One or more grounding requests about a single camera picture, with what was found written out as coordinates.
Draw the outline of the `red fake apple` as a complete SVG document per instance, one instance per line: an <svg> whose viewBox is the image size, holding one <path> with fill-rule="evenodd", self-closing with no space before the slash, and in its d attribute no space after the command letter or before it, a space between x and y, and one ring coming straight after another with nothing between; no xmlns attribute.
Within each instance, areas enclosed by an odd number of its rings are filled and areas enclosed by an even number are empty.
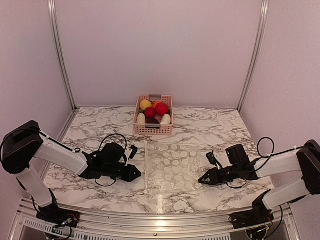
<svg viewBox="0 0 320 240"><path fill-rule="evenodd" d="M149 107L144 111L144 115L147 119L150 119L150 118L155 118L157 113L153 107Z"/></svg>

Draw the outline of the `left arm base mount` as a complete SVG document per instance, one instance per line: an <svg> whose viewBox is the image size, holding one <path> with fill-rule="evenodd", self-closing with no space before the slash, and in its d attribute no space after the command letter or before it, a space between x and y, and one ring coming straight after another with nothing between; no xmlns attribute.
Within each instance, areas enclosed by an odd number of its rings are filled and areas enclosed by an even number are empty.
<svg viewBox="0 0 320 240"><path fill-rule="evenodd" d="M57 208L44 209L42 208L36 214L40 220L55 224L56 227L72 227L76 228L80 220L80 213L78 211Z"/></svg>

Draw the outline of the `dark purple fake beet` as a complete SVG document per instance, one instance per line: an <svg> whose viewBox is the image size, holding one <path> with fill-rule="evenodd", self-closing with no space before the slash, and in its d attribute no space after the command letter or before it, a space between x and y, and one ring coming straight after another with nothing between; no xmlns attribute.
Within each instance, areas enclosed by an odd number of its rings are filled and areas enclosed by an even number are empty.
<svg viewBox="0 0 320 240"><path fill-rule="evenodd" d="M159 121L156 118L147 118L146 123L147 124L159 124Z"/></svg>

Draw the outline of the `orange fake orange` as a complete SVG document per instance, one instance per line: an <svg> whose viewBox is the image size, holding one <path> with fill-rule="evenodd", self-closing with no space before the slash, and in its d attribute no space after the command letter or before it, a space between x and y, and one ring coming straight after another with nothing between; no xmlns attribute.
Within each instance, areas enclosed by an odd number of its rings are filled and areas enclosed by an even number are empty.
<svg viewBox="0 0 320 240"><path fill-rule="evenodd" d="M152 107L155 109L157 104L161 103L161 101L153 101L152 102Z"/></svg>

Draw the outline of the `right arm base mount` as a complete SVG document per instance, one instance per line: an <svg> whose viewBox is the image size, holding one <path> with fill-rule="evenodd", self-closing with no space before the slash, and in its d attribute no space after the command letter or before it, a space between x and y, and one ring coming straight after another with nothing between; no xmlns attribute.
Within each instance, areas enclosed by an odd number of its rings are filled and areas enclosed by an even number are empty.
<svg viewBox="0 0 320 240"><path fill-rule="evenodd" d="M256 225L271 223L274 220L274 215L271 210L266 212L255 212L252 210L234 212L229 215L229 222L233 225L234 229L241 229L253 227Z"/></svg>

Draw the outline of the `yellow fake lemon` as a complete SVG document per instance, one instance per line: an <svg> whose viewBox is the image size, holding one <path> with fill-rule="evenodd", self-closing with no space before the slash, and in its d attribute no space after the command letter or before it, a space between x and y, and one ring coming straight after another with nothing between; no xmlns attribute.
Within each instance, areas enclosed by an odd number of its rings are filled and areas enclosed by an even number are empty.
<svg viewBox="0 0 320 240"><path fill-rule="evenodd" d="M140 102L140 105L139 105L139 108L142 110L142 111L145 111L147 108L151 108L153 106L153 104L147 100L147 99L143 99L141 102Z"/></svg>

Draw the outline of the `clear zip top bag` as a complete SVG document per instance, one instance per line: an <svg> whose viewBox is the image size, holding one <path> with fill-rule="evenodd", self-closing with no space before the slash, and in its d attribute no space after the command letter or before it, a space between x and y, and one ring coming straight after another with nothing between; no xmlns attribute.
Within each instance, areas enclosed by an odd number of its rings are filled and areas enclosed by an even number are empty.
<svg viewBox="0 0 320 240"><path fill-rule="evenodd" d="M144 147L146 194L194 192L202 188L198 145L150 141Z"/></svg>

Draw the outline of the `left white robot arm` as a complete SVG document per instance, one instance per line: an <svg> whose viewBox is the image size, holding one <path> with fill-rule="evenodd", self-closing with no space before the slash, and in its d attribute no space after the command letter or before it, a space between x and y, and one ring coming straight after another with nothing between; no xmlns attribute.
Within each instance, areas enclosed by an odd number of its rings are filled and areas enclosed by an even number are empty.
<svg viewBox="0 0 320 240"><path fill-rule="evenodd" d="M31 120L3 138L0 163L31 196L38 219L73 226L78 222L80 213L58 206L53 191L46 187L32 166L32 159L55 164L85 180L109 177L113 181L130 183L142 175L136 166L129 164L137 151L135 145L120 146L115 142L100 145L92 153L78 147L71 149L42 132L39 124Z"/></svg>

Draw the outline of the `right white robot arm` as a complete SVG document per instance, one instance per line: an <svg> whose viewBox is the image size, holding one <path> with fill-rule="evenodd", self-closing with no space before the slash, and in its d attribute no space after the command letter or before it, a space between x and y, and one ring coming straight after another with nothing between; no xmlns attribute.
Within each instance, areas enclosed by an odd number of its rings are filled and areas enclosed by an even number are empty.
<svg viewBox="0 0 320 240"><path fill-rule="evenodd" d="M200 184L218 186L237 179L256 181L282 173L302 174L299 179L262 193L252 202L250 210L232 213L229 220L235 229L273 221L274 208L320 193L320 145L313 139L283 152L260 155L253 161L250 161L241 144L233 145L225 151L230 163L227 167L221 165L213 152L206 154L214 167L198 179Z"/></svg>

